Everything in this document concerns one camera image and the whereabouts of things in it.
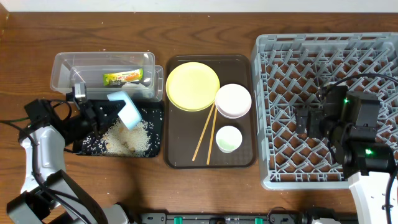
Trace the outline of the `yellow plate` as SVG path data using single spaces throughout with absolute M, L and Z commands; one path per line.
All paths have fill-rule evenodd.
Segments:
M 175 67 L 166 81 L 169 101 L 184 111 L 201 111 L 215 101 L 220 79 L 208 65 L 187 62 Z

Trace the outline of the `light blue bowl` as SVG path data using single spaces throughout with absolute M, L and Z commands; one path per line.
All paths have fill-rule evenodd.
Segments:
M 117 91 L 107 95 L 109 101 L 123 101 L 125 105 L 118 113 L 119 118 L 128 130 L 133 130 L 142 120 L 142 116 L 125 91 Z

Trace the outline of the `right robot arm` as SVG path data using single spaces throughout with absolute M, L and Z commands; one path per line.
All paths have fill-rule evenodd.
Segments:
M 393 223 L 397 220 L 397 164 L 392 148 L 376 141 L 378 97 L 337 84 L 320 92 L 319 108 L 297 109 L 296 132 L 327 140 L 333 160 L 343 168 L 359 223 Z

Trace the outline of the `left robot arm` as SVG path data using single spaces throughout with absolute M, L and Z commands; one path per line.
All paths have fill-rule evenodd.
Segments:
M 50 212 L 62 206 L 65 213 L 54 223 L 134 223 L 137 219 L 122 204 L 102 208 L 67 173 L 65 147 L 90 133 L 99 136 L 136 107 L 119 91 L 107 100 L 88 100 L 69 94 L 62 100 L 34 100 L 24 107 L 30 123 L 19 130 L 19 144 L 26 153 L 26 175 L 20 196 L 7 203 L 7 215 L 14 223 L 42 223 Z

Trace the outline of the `green orange snack wrapper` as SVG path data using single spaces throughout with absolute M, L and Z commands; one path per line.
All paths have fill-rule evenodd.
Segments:
M 103 75 L 103 85 L 122 85 L 126 83 L 140 81 L 143 78 L 144 71 L 142 68 L 130 70 L 126 72 L 106 73 Z

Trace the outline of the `pink bowl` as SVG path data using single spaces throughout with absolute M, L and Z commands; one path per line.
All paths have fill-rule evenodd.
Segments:
M 242 85 L 227 84 L 216 93 L 215 106 L 225 118 L 240 118 L 249 112 L 251 105 L 250 92 Z

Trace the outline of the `white cup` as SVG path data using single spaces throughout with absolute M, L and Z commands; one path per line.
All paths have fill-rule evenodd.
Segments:
M 223 153 L 231 153 L 242 144 L 243 135 L 234 126 L 223 126 L 216 133 L 216 144 Z

